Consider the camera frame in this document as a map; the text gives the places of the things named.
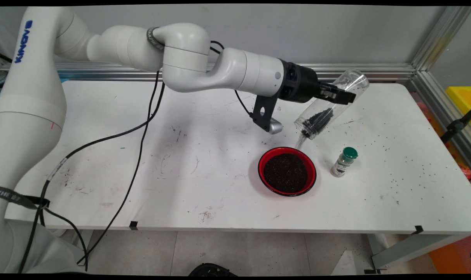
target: gray wall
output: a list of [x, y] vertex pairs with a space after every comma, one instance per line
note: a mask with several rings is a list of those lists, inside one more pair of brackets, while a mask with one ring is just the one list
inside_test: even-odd
[[430, 72], [445, 90], [471, 86], [471, 13]]
[[[24, 9], [0, 7], [0, 51], [10, 57]], [[113, 25], [190, 22], [225, 46], [297, 63], [409, 63], [444, 7], [171, 4], [74, 9], [96, 33]]]

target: yellow bin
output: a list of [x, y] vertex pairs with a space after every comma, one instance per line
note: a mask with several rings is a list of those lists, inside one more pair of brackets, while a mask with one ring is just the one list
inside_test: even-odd
[[464, 115], [470, 111], [471, 87], [448, 87], [447, 94]]

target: cable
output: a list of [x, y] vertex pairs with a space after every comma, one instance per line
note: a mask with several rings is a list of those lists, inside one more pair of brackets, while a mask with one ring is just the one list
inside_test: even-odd
[[225, 49], [225, 48], [223, 47], [223, 45], [222, 45], [220, 42], [217, 42], [217, 41], [210, 41], [210, 43], [212, 43], [212, 44], [217, 44], [218, 46], [220, 46], [220, 48]]
[[239, 93], [237, 93], [237, 90], [234, 90], [234, 91], [235, 91], [235, 95], [237, 96], [237, 99], [239, 99], [239, 102], [241, 103], [242, 107], [244, 108], [244, 110], [246, 110], [246, 113], [249, 115], [249, 117], [253, 118], [253, 113], [250, 113], [246, 109], [246, 106], [244, 106], [244, 103], [242, 102], [241, 98], [239, 97]]
[[220, 54], [220, 51], [217, 50], [216, 48], [213, 48], [213, 47], [209, 47], [210, 50], [214, 51], [215, 53], [217, 54]]
[[79, 232], [79, 229], [77, 229], [77, 227], [70, 220], [68, 220], [67, 218], [65, 218], [63, 216], [60, 216], [60, 215], [54, 213], [53, 211], [50, 211], [47, 208], [45, 208], [45, 211], [47, 211], [49, 214], [51, 214], [51, 215], [53, 215], [57, 218], [60, 218], [61, 220], [69, 223], [72, 226], [72, 228], [75, 230], [75, 232], [78, 235], [78, 238], [80, 239], [80, 242], [82, 243], [83, 253], [84, 253], [84, 257], [85, 257], [85, 271], [87, 271], [88, 264], [89, 264], [89, 260], [88, 260], [88, 257], [87, 257], [87, 248], [85, 248], [85, 242], [83, 241], [83, 238], [82, 238], [82, 235]]
[[[153, 92], [152, 92], [152, 97], [151, 97], [151, 101], [150, 101], [150, 105], [152, 103], [152, 98], [154, 97], [154, 94], [156, 92], [156, 87], [157, 87], [157, 84], [158, 84], [158, 76], [159, 76], [159, 71], [156, 72], [156, 80], [155, 80], [155, 83], [154, 83], [154, 89], [153, 89]], [[151, 117], [149, 117], [149, 119], [140, 124], [139, 126], [136, 126], [134, 127], [133, 129], [130, 129], [128, 131], [125, 131], [125, 132], [122, 132], [122, 133], [118, 133], [116, 135], [112, 135], [112, 136], [108, 136], [108, 137], [105, 137], [105, 138], [101, 138], [99, 140], [95, 140], [93, 142], [90, 142], [90, 143], [87, 143], [77, 149], [75, 149], [74, 151], [72, 151], [70, 154], [68, 154], [68, 156], [66, 156], [57, 166], [56, 168], [52, 171], [51, 175], [48, 177], [48, 179], [45, 181], [44, 183], [44, 186], [42, 188], [42, 193], [40, 194], [40, 204], [39, 204], [39, 207], [37, 208], [37, 211], [35, 213], [35, 219], [33, 220], [33, 225], [31, 227], [31, 232], [30, 232], [30, 237], [28, 239], [28, 243], [26, 245], [26, 249], [25, 249], [25, 252], [24, 252], [24, 255], [23, 255], [23, 259], [22, 259], [22, 262], [19, 266], [19, 269], [18, 269], [18, 273], [21, 273], [23, 271], [23, 267], [24, 267], [24, 264], [26, 262], [26, 259], [28, 257], [28, 254], [30, 252], [30, 248], [31, 248], [31, 243], [33, 242], [33, 237], [35, 235], [35, 229], [37, 227], [37, 223], [38, 223], [38, 218], [40, 216], [40, 213], [41, 213], [41, 210], [42, 210], [42, 204], [44, 203], [43, 199], [45, 197], [45, 192], [47, 191], [47, 187], [49, 186], [49, 183], [51, 182], [51, 179], [52, 177], [58, 172], [58, 170], [63, 166], [63, 164], [70, 158], [72, 157], [72, 155], [76, 154], [77, 152], [91, 146], [91, 145], [94, 145], [94, 144], [97, 144], [99, 142], [103, 142], [103, 141], [106, 141], [106, 140], [109, 140], [109, 139], [113, 139], [113, 138], [117, 138], [117, 137], [120, 137], [120, 136], [123, 136], [123, 135], [126, 135], [126, 134], [129, 134], [133, 131], [136, 131], [138, 129], [140, 129], [141, 127], [143, 126], [146, 126], [150, 121], [152, 121], [152, 119], [154, 118], [154, 116], [156, 115], [156, 112], [158, 111], [158, 108], [159, 108], [159, 104], [161, 103], [161, 97], [163, 96], [163, 90], [164, 90], [164, 83], [163, 83], [163, 86], [161, 87], [161, 92], [160, 92], [160, 95], [159, 95], [159, 99], [158, 99], [158, 103], [156, 105], [156, 109], [154, 110], [154, 113], [151, 115]], [[120, 209], [118, 210], [117, 214], [113, 217], [113, 220], [116, 218], [116, 216], [118, 215], [119, 211], [122, 209], [122, 207], [120, 207]], [[91, 250], [88, 252], [90, 253], [93, 248], [97, 245], [97, 242], [94, 244], [94, 246], [91, 248]]]
[[43, 211], [40, 213], [39, 219], [40, 219], [40, 225], [42, 225], [42, 227], [45, 227], [44, 212]]
[[[151, 113], [151, 104], [152, 104], [152, 98], [154, 97], [154, 92], [156, 91], [156, 85], [158, 83], [158, 75], [156, 75], [156, 84], [154, 85], [154, 90], [153, 90], [153, 94], [151, 96], [151, 101], [149, 103], [149, 111], [147, 113], [147, 115], [150, 115]], [[153, 118], [155, 115], [156, 115], [156, 112], [158, 112], [158, 108], [159, 108], [159, 104], [161, 103], [161, 98], [163, 97], [163, 91], [165, 90], [165, 83], [163, 83], [161, 85], [161, 91], [159, 92], [159, 98], [158, 98], [158, 103], [156, 104], [156, 109], [154, 110], [154, 113], [152, 114], [152, 117]], [[97, 246], [97, 244], [99, 243], [99, 241], [101, 241], [101, 239], [104, 237], [104, 235], [106, 234], [106, 232], [108, 231], [108, 229], [111, 227], [111, 224], [113, 223], [113, 221], [115, 221], [115, 218], [118, 216], [118, 214], [120, 213], [123, 205], [125, 205], [125, 202], [127, 201], [127, 197], [129, 196], [129, 193], [130, 193], [130, 190], [132, 188], [132, 185], [134, 184], [134, 180], [136, 179], [136, 175], [137, 175], [137, 170], [139, 168], [139, 165], [141, 163], [141, 156], [142, 156], [142, 149], [143, 149], [143, 143], [144, 143], [144, 138], [145, 138], [145, 135], [146, 135], [146, 132], [147, 132], [147, 126], [148, 124], [146, 124], [145, 126], [145, 129], [144, 129], [144, 134], [143, 134], [143, 137], [141, 139], [141, 148], [139, 149], [139, 158], [137, 160], [137, 166], [136, 166], [136, 170], [134, 171], [134, 176], [132, 177], [132, 181], [130, 182], [130, 186], [129, 186], [129, 190], [127, 191], [127, 194], [125, 195], [125, 198], [123, 199], [123, 202], [122, 202], [122, 205], [120, 205], [118, 211], [116, 212], [115, 216], [113, 216], [113, 218], [111, 219], [111, 222], [108, 224], [108, 226], [106, 227], [106, 229], [104, 229], [103, 233], [101, 234], [101, 236], [99, 237], [99, 239], [97, 239], [96, 243], [92, 246], [92, 248], [90, 248], [90, 250], [88, 251], [87, 254], [90, 254], [90, 252], [92, 252], [92, 250], [94, 250], [94, 248]], [[82, 257], [81, 259], [79, 259], [79, 261], [77, 262], [77, 264], [79, 264], [82, 260], [84, 259], [84, 257]]]
[[13, 63], [13, 60], [5, 56], [4, 54], [0, 53], [0, 58], [6, 60], [9, 63]]
[[[223, 47], [223, 45], [218, 42], [218, 41], [210, 41], [210, 43], [212, 44], [217, 44], [218, 46], [220, 46], [220, 48], [225, 49]], [[212, 48], [212, 47], [209, 47], [210, 50], [214, 51], [215, 53], [218, 53], [220, 54], [220, 51], [218, 51], [217, 49], [215, 48]], [[249, 115], [249, 117], [253, 118], [253, 113], [251, 113], [250, 111], [248, 111], [248, 109], [246, 108], [246, 106], [244, 106], [244, 103], [242, 102], [241, 98], [239, 97], [239, 93], [237, 92], [237, 90], [234, 90], [235, 92], [235, 95], [237, 96], [237, 99], [239, 99], [239, 102], [241, 103], [242, 107], [244, 108], [244, 110], [246, 111], [246, 113]]]

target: red bowl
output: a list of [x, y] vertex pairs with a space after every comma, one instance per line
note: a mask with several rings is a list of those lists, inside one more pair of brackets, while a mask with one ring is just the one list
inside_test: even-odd
[[[306, 179], [306, 184], [305, 186], [299, 191], [299, 192], [282, 192], [280, 190], [276, 190], [270, 184], [265, 180], [265, 176], [263, 175], [263, 170], [265, 168], [266, 163], [273, 158], [274, 156], [278, 156], [280, 154], [294, 154], [295, 156], [298, 156], [301, 161], [304, 163], [305, 168], [306, 168], [306, 173], [308, 178]], [[315, 184], [315, 181], [317, 179], [317, 170], [315, 169], [315, 165], [313, 164], [312, 160], [303, 154], [300, 150], [296, 150], [290, 147], [277, 147], [271, 150], [266, 151], [265, 154], [262, 155], [260, 158], [260, 162], [258, 163], [258, 174], [260, 175], [260, 179], [262, 182], [265, 184], [265, 186], [273, 191], [274, 193], [277, 193], [279, 195], [284, 195], [284, 196], [297, 196], [297, 195], [302, 195], [303, 193], [306, 193], [309, 191], [312, 186]]]

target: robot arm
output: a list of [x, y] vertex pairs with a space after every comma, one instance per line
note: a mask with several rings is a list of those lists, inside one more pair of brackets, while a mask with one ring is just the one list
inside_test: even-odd
[[[300, 103], [312, 97], [335, 103], [354, 99], [354, 94], [320, 83], [311, 69], [244, 50], [226, 48], [213, 70], [206, 72], [209, 36], [191, 23], [150, 30], [119, 25], [97, 35], [68, 7], [29, 7], [17, 42], [0, 94], [0, 186], [11, 190], [51, 152], [63, 129], [66, 101], [54, 54], [149, 72], [162, 66], [163, 82], [179, 92], [216, 88], [251, 92], [258, 96], [253, 122], [269, 133], [282, 130], [271, 118], [277, 98]], [[15, 272], [31, 225], [6, 221], [6, 207], [7, 201], [0, 199], [0, 272]], [[24, 271], [77, 269], [68, 255], [71, 253], [61, 241], [39, 226]]]

